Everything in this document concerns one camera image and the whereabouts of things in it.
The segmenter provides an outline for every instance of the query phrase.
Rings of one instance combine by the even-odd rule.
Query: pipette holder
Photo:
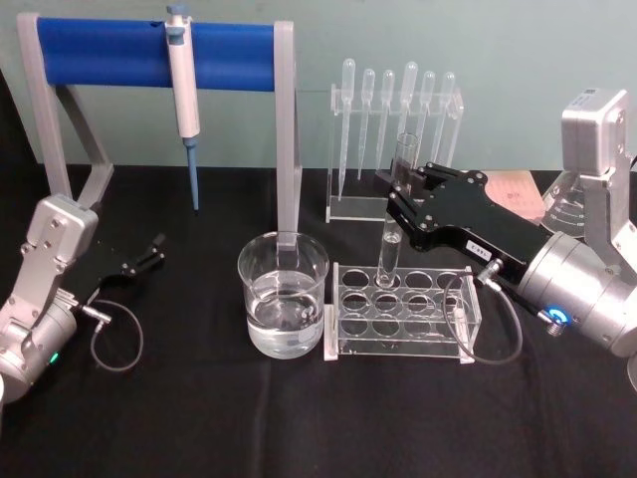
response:
[[[376,268],[333,264],[333,307],[324,320],[324,358],[343,355],[414,356],[472,363],[442,316],[443,288],[455,269],[398,268],[394,287],[375,285]],[[450,289],[447,312],[472,351],[482,316],[471,278]]]
[[[396,138],[399,133],[398,123],[401,114],[399,97],[400,92],[395,91],[387,119],[387,129],[380,165],[381,169],[388,169],[390,167],[391,156],[396,147]],[[360,90],[354,92],[353,101],[351,102],[349,141],[347,143],[347,172],[345,175],[343,193],[339,199],[338,164],[342,131],[342,107],[343,103],[340,88],[337,88],[336,85],[332,85],[330,97],[332,125],[329,132],[327,159],[327,206],[325,222],[331,220],[383,221],[387,199],[374,191],[373,188],[373,179],[376,170],[378,126],[382,112],[380,91],[376,90],[374,92],[370,105],[363,171],[360,179],[357,178],[357,168],[362,99]],[[448,102],[445,102],[443,96],[439,93],[435,93],[432,96],[428,116],[425,121],[417,165],[423,165],[427,162],[436,162],[446,166],[451,164],[464,109],[465,107],[459,89],[454,90]],[[416,133],[416,126],[421,113],[420,94],[415,92],[409,106],[405,128],[406,132]],[[437,148],[435,156],[432,156],[432,146],[440,116],[444,116],[440,146]]]

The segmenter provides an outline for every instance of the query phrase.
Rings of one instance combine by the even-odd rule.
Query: black table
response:
[[[71,170],[75,185],[84,167]],[[546,188],[553,173],[535,175]],[[31,392],[4,410],[0,476],[637,476],[637,395],[625,363],[576,334],[548,337],[520,310],[521,359],[345,357],[319,345],[278,361],[251,345],[236,258],[273,228],[271,170],[202,169],[201,214],[185,168],[118,167],[98,239],[135,253],[164,232],[166,263],[127,304],[146,335],[131,373],[96,368],[93,323]],[[380,223],[324,223],[324,171],[304,172],[300,230],[331,261],[373,265]],[[0,291],[8,294],[43,170],[0,166]],[[401,265],[458,267],[449,249],[403,248]],[[478,351],[506,354],[509,328],[481,296]],[[329,287],[327,299],[330,300]]]

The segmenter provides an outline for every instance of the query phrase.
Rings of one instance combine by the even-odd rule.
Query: transfer pipette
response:
[[[199,188],[195,147],[199,134],[199,110],[190,28],[192,18],[186,14],[185,5],[170,5],[167,11],[170,18],[165,22],[166,43],[168,44],[172,91],[175,96],[177,129],[179,129],[179,135],[186,146],[192,207],[196,213],[199,210]]]
[[[354,73],[356,63],[352,58],[342,62],[342,79],[340,83],[340,99],[342,100],[342,131],[340,134],[340,163],[338,164],[338,199],[342,196],[345,186],[345,171],[347,169],[347,137],[349,136],[349,114],[351,101],[354,98]]]
[[[436,132],[434,133],[434,142],[431,147],[431,161],[438,162],[438,151],[440,149],[440,140],[442,139],[442,129],[445,125],[445,117],[447,116],[447,106],[451,102],[451,94],[454,91],[456,77],[453,73],[447,72],[442,81],[440,89],[440,116],[438,124],[436,124]]]
[[[418,65],[409,62],[405,65],[405,72],[402,75],[402,87],[400,88],[400,120],[398,122],[398,136],[405,132],[407,126],[407,114],[409,105],[414,95],[416,87],[416,77],[418,76]]]
[[[385,145],[385,130],[387,129],[387,117],[389,116],[389,105],[394,94],[394,72],[385,70],[382,75],[382,86],[380,87],[380,101],[382,110],[380,112],[380,125],[378,126],[378,143],[376,144],[376,170],[380,169],[382,160],[382,149]]]
[[[362,74],[362,114],[360,117],[360,135],[358,136],[358,180],[362,170],[362,162],[365,158],[365,143],[367,142],[367,122],[369,120],[369,110],[371,109],[371,99],[374,96],[374,79],[376,74],[369,68]]]
[[[434,72],[425,72],[422,77],[422,86],[420,87],[420,116],[418,117],[418,125],[416,126],[416,135],[418,136],[418,148],[416,149],[416,157],[412,168],[416,168],[418,156],[420,156],[420,145],[422,144],[422,136],[425,132],[425,121],[429,115],[429,105],[431,97],[434,94],[434,85],[436,84],[436,74]]]

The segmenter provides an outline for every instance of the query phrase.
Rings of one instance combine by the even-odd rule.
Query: clear liquid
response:
[[[380,257],[378,259],[378,272],[376,274],[376,282],[380,287],[389,288],[393,286],[398,257],[400,256],[401,240],[402,234],[399,231],[383,231]]]
[[[322,300],[319,303],[317,297],[303,294],[315,283],[297,271],[273,271],[253,283],[256,297],[248,309],[248,332],[263,354],[294,359],[317,344],[323,328]],[[322,293],[322,288],[313,292]]]

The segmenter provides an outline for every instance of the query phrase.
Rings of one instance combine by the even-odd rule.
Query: white pipette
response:
[[[420,117],[418,117],[418,125],[416,126],[416,135],[418,136],[418,148],[416,149],[416,157],[412,168],[416,168],[418,157],[420,156],[420,145],[422,144],[422,136],[425,132],[425,121],[429,115],[429,105],[431,97],[434,94],[434,86],[436,85],[436,74],[434,72],[425,72],[422,77],[422,86],[420,87]]]
[[[371,99],[374,97],[374,80],[376,74],[369,68],[362,74],[362,114],[360,117],[360,135],[358,136],[358,180],[362,171],[362,162],[365,158],[365,143],[367,142],[367,122],[369,121],[369,110],[371,109]]]
[[[409,62],[405,65],[405,73],[402,76],[402,87],[400,87],[400,120],[398,122],[398,136],[405,132],[407,126],[407,114],[409,113],[409,105],[414,96],[414,88],[416,88],[416,77],[418,76],[418,65],[415,62]]]
[[[445,125],[445,117],[447,116],[447,106],[451,102],[451,94],[454,91],[456,77],[453,73],[447,72],[442,81],[440,89],[440,116],[434,133],[434,143],[431,147],[431,161],[438,162],[438,151],[440,150],[440,140],[442,139],[442,129]]]
[[[382,160],[382,149],[385,145],[385,130],[387,129],[387,117],[389,116],[389,105],[394,94],[394,72],[385,70],[382,75],[382,86],[380,87],[380,101],[382,111],[380,113],[380,125],[378,126],[378,143],[376,144],[376,170],[380,169]]]
[[[340,163],[338,164],[338,199],[342,196],[345,186],[345,171],[347,169],[347,138],[349,137],[349,114],[351,101],[354,98],[354,73],[356,62],[352,58],[342,62],[342,78],[340,84],[340,99],[342,100],[342,132],[340,134]]]

